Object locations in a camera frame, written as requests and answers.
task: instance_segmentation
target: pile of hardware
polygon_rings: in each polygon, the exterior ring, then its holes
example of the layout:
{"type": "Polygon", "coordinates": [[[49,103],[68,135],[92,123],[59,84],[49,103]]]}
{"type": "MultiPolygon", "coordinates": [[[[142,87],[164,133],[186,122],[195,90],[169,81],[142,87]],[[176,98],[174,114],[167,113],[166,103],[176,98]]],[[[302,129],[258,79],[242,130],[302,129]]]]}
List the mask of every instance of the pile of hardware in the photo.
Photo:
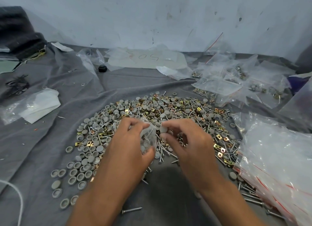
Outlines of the pile of hardware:
{"type": "MultiPolygon", "coordinates": [[[[237,150],[241,140],[236,139],[236,137],[230,134],[226,129],[228,124],[233,132],[236,130],[236,125],[230,122],[230,111],[213,107],[213,100],[208,100],[208,96],[204,91],[195,90],[195,92],[204,97],[202,101],[192,97],[180,98],[175,92],[171,96],[167,96],[166,92],[160,94],[157,91],[155,94],[150,93],[149,96],[137,97],[135,100],[119,100],[116,103],[106,105],[100,112],[95,113],[93,117],[84,119],[84,122],[78,127],[75,147],[80,151],[80,154],[75,157],[76,161],[69,162],[66,166],[67,169],[56,169],[52,171],[51,177],[63,178],[67,171],[69,171],[70,178],[68,179],[68,184],[74,185],[78,182],[78,189],[83,190],[87,186],[87,180],[92,182],[96,177],[96,171],[99,168],[105,150],[123,117],[143,119],[152,124],[152,127],[156,129],[157,138],[155,140],[155,159],[159,159],[160,163],[164,162],[163,157],[167,154],[176,159],[171,162],[172,164],[177,163],[179,165],[178,157],[172,153],[173,149],[159,137],[161,132],[167,132],[167,129],[163,128],[161,123],[169,119],[189,118],[213,137],[213,147],[216,152],[215,157],[224,166],[233,167],[237,160],[237,150]]],[[[181,145],[184,145],[182,137],[179,135],[178,140],[181,145]]],[[[150,147],[150,143],[151,140],[143,135],[141,140],[142,153],[146,152],[147,148],[150,147]]],[[[74,147],[68,146],[65,152],[72,153],[73,149],[74,147]]],[[[146,184],[148,183],[145,180],[145,176],[147,173],[151,172],[151,168],[148,167],[142,176],[142,181],[146,184]]],[[[264,205],[260,198],[257,197],[256,191],[248,184],[245,184],[244,180],[239,175],[235,172],[231,172],[229,177],[233,181],[239,181],[239,190],[246,190],[249,193],[249,195],[242,193],[244,196],[258,200],[253,201],[246,199],[247,201],[264,205]]],[[[61,196],[62,189],[60,185],[60,180],[53,182],[53,198],[61,196]]],[[[73,196],[71,200],[68,198],[62,200],[60,208],[65,209],[70,204],[74,205],[77,198],[78,196],[76,195],[73,196]]],[[[141,207],[123,210],[122,213],[139,209],[141,209],[141,207]]]]}

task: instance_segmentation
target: hand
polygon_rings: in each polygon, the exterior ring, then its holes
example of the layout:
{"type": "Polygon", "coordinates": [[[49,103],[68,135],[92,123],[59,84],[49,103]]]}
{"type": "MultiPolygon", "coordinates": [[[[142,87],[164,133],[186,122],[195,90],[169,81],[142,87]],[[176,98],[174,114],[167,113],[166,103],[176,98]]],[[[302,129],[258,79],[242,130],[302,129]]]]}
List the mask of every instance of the hand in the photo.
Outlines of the hand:
{"type": "Polygon", "coordinates": [[[148,123],[135,118],[122,119],[103,155],[94,181],[77,200],[67,225],[82,225],[83,220],[88,225],[112,224],[154,159],[154,148],[144,155],[140,149],[140,133],[148,126],[148,123]]]}
{"type": "Polygon", "coordinates": [[[182,172],[197,191],[209,190],[222,178],[214,156],[213,139],[208,133],[190,119],[169,120],[161,125],[172,129],[174,134],[183,132],[183,142],[188,144],[186,148],[169,133],[162,133],[160,137],[175,151],[182,172]]]}

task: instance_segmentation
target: forearm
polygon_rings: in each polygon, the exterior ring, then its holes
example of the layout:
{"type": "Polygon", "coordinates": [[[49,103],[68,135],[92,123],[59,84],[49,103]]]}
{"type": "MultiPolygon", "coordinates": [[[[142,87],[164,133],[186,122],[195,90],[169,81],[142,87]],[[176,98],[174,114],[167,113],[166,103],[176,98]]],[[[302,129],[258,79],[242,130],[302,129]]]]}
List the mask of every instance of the forearm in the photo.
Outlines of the forearm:
{"type": "Polygon", "coordinates": [[[214,186],[201,192],[224,226],[265,226],[248,206],[234,184],[219,176],[214,186]]]}
{"type": "Polygon", "coordinates": [[[88,189],[78,198],[66,226],[110,226],[120,212],[118,203],[102,196],[101,201],[94,200],[93,192],[88,189]]]}

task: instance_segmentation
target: black object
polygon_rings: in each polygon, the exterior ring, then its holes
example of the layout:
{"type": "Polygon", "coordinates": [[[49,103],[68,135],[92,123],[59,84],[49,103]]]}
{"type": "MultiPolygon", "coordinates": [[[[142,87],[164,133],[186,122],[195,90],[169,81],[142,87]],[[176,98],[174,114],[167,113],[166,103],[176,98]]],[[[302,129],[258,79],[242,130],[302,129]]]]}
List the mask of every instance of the black object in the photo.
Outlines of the black object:
{"type": "Polygon", "coordinates": [[[99,66],[98,70],[99,70],[99,72],[106,72],[107,71],[107,66],[101,65],[101,66],[99,66]]]}
{"type": "Polygon", "coordinates": [[[26,81],[25,77],[28,75],[22,75],[21,77],[17,77],[15,80],[5,83],[6,87],[10,87],[4,96],[10,97],[12,95],[18,96],[24,93],[29,88],[29,83],[26,81]]]}
{"type": "Polygon", "coordinates": [[[25,60],[46,44],[22,7],[0,7],[0,60],[25,60]]]}

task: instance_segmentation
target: white cord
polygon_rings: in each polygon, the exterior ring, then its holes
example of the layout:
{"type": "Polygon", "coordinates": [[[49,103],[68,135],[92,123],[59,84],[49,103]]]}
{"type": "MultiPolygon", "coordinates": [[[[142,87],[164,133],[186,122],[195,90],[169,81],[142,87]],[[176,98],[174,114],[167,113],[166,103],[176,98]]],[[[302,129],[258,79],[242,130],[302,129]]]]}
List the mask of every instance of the white cord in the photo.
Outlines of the white cord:
{"type": "Polygon", "coordinates": [[[16,190],[16,192],[18,193],[18,196],[19,196],[19,198],[20,198],[20,200],[21,200],[20,214],[19,214],[19,216],[18,216],[18,226],[20,226],[20,225],[21,225],[21,216],[22,216],[22,214],[23,214],[23,208],[24,208],[23,196],[21,195],[21,192],[19,191],[19,189],[18,189],[15,185],[13,185],[12,183],[9,183],[9,182],[7,182],[7,181],[5,181],[5,180],[1,180],[1,179],[0,179],[0,182],[4,183],[4,184],[6,184],[6,185],[11,186],[11,187],[14,188],[14,190],[16,190]]]}

